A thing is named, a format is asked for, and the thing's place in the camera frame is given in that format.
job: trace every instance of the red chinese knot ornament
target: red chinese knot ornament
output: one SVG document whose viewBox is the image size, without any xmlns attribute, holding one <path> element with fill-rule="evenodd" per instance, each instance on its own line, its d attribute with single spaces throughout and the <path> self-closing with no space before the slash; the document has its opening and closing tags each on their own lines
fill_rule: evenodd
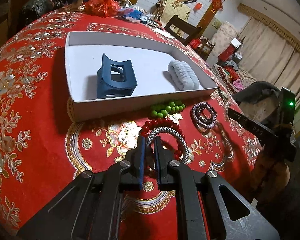
<svg viewBox="0 0 300 240">
<path fill-rule="evenodd" d="M 215 11 L 223 11 L 222 0 L 210 0 Z"/>
</svg>

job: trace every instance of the metal pivot screw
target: metal pivot screw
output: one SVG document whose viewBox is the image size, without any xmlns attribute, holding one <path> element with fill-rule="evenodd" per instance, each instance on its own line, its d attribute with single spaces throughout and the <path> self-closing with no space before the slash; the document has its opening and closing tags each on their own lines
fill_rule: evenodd
<svg viewBox="0 0 300 240">
<path fill-rule="evenodd" d="M 130 162 L 127 161 L 127 160 L 123 160 L 123 161 L 120 162 L 120 165 L 121 165 L 122 167 L 128 167 L 128 166 L 130 165 Z"/>
<path fill-rule="evenodd" d="M 208 171 L 208 176 L 211 178 L 215 178 L 218 176 L 218 173 L 216 171 Z"/>
<path fill-rule="evenodd" d="M 177 160 L 172 160 L 170 161 L 170 165 L 173 167 L 178 167 L 180 165 L 180 162 Z"/>
<path fill-rule="evenodd" d="M 81 176 L 84 177 L 84 178 L 89 178 L 92 176 L 92 171 L 83 171 L 81 173 Z"/>
</svg>

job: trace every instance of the chair backrest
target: chair backrest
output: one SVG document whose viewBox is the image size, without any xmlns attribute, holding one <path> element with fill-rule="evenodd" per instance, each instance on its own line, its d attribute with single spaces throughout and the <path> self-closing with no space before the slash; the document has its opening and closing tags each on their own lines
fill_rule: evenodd
<svg viewBox="0 0 300 240">
<path fill-rule="evenodd" d="M 205 40 L 202 40 L 202 42 L 201 42 L 201 48 L 199 49 L 199 55 L 200 55 L 200 57 L 202 57 L 204 60 L 207 60 L 207 58 L 208 58 L 208 56 L 210 55 L 210 53 L 211 53 L 211 51 L 213 50 L 213 48 L 214 48 L 214 46 L 216 45 L 216 44 L 211 44 L 210 42 L 209 42 L 209 40 L 208 39 L 205 39 Z"/>
<path fill-rule="evenodd" d="M 187 38 L 182 38 L 178 34 L 176 34 L 170 27 L 174 25 L 175 27 L 182 30 L 184 33 L 188 34 Z M 172 16 L 170 21 L 164 27 L 165 30 L 170 33 L 173 37 L 175 37 L 178 41 L 180 41 L 183 45 L 187 46 L 190 41 L 196 39 L 199 36 L 202 27 L 194 27 L 190 23 L 185 22 L 184 20 L 180 19 L 178 15 Z"/>
</svg>

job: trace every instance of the floral tablecloth pattern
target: floral tablecloth pattern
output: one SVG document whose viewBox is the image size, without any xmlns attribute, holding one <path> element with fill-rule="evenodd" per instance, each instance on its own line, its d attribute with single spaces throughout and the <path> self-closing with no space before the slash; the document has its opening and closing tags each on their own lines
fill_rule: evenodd
<svg viewBox="0 0 300 240">
<path fill-rule="evenodd" d="M 173 44 L 218 82 L 190 47 L 118 18 L 58 10 L 16 34 L 0 48 L 0 221 L 12 234 L 80 172 L 103 171 L 123 160 L 147 120 L 148 109 L 72 121 L 64 67 L 69 31 L 122 33 Z M 210 131 L 198 131 L 190 118 L 191 106 L 203 100 L 218 112 Z M 225 103 L 217 91 L 184 103 L 184 111 L 168 118 L 186 135 L 188 165 L 202 172 L 215 169 L 233 185 L 243 185 L 260 151 L 256 138 L 235 121 L 225 120 Z M 170 135 L 162 135 L 162 140 L 168 149 L 177 146 Z M 125 196 L 121 239 L 176 239 L 174 196 L 173 191 L 160 192 L 147 170 L 143 190 Z"/>
</svg>

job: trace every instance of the beige curtain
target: beige curtain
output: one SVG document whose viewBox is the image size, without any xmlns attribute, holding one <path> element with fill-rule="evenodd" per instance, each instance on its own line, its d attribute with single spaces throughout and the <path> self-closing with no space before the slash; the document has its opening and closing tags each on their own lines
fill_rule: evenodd
<svg viewBox="0 0 300 240">
<path fill-rule="evenodd" d="M 240 37 L 242 46 L 240 68 L 258 81 L 267 81 L 279 89 L 287 87 L 297 96 L 300 105 L 300 53 L 285 39 L 262 22 L 251 18 Z"/>
</svg>

